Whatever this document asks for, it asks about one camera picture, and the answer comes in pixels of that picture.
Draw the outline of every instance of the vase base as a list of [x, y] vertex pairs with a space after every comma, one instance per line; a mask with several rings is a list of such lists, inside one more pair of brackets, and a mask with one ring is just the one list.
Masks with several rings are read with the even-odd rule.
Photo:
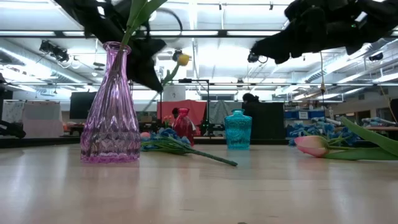
[[230, 150], [250, 150], [250, 146], [228, 146]]
[[84, 163], [96, 164], [96, 163], [126, 163], [134, 162], [139, 158], [139, 154], [127, 155], [127, 154], [111, 154], [111, 155], [100, 155], [100, 156], [84, 156], [81, 155], [80, 161]]

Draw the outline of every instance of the desk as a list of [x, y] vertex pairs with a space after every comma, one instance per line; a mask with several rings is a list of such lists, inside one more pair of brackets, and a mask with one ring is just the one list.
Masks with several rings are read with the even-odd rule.
[[0, 151], [7, 224], [393, 224], [398, 163], [316, 159], [287, 146], [196, 149], [239, 163], [143, 152], [81, 164], [79, 145]]

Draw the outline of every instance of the window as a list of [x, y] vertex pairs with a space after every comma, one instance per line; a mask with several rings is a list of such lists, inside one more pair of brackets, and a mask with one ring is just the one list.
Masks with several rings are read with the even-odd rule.
[[[209, 100], [234, 100], [233, 94], [228, 95], [209, 95]], [[207, 94], [201, 96], [202, 100], [207, 100]]]

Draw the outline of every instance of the turquoise glass vase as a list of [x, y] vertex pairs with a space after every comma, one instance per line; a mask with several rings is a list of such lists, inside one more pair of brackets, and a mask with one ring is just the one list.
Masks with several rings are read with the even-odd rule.
[[228, 149], [249, 149], [252, 118], [243, 115], [244, 109], [232, 110], [225, 117], [225, 133]]

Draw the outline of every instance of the glass vase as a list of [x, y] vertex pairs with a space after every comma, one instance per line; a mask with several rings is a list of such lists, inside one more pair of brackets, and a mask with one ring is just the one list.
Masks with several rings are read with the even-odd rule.
[[193, 146], [193, 124], [191, 122], [191, 119], [189, 119], [188, 117], [188, 113], [188, 108], [178, 109], [178, 117], [174, 122], [173, 129], [180, 138], [186, 136], [187, 139], [190, 141], [191, 146]]
[[139, 158], [139, 125], [126, 77], [131, 49], [125, 46], [123, 56], [117, 57], [120, 47], [119, 42], [104, 44], [106, 73], [81, 135], [82, 162], [131, 162]]
[[232, 110], [225, 117], [225, 133], [228, 149], [249, 149], [252, 118], [243, 115], [244, 109]]

